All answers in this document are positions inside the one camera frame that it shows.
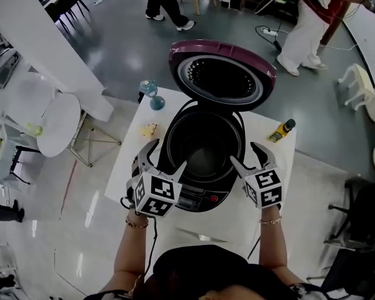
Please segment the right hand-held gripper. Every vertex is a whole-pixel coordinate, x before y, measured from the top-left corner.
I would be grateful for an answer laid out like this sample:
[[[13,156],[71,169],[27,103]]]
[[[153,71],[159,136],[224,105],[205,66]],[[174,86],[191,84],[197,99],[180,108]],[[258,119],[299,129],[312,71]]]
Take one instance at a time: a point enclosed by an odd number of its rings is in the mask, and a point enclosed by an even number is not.
[[[283,201],[283,183],[279,177],[274,153],[266,146],[250,142],[261,166],[248,168],[234,156],[230,160],[243,181],[243,191],[258,209],[269,208]]]

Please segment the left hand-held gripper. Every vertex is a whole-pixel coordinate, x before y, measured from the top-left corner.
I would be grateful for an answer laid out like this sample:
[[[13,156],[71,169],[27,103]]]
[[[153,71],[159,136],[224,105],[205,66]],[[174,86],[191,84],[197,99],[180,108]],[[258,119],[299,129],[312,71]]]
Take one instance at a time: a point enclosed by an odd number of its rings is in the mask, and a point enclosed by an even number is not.
[[[149,141],[134,158],[132,178],[127,182],[127,198],[138,213],[165,217],[179,201],[182,184],[179,182],[187,166],[184,161],[173,174],[166,174],[150,160],[160,139]]]

